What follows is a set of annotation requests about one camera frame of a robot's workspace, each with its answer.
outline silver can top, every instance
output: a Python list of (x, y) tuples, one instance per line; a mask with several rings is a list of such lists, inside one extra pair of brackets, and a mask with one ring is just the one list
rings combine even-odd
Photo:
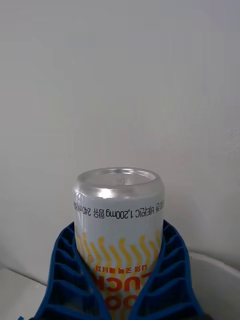
[(130, 167), (90, 170), (77, 177), (76, 195), (103, 199), (142, 198), (162, 193), (164, 185), (153, 171)]

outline beverage can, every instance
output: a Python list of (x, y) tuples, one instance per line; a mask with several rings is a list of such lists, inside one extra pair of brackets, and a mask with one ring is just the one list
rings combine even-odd
[(74, 208), (77, 250), (112, 319), (125, 320), (161, 250), (162, 180), (140, 168), (87, 171), (77, 178)]

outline white wall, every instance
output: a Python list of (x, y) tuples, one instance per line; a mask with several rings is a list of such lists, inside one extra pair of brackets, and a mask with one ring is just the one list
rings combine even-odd
[(43, 283), (83, 171), (156, 171), (191, 250), (240, 268), (240, 2), (0, 2), (0, 259)]

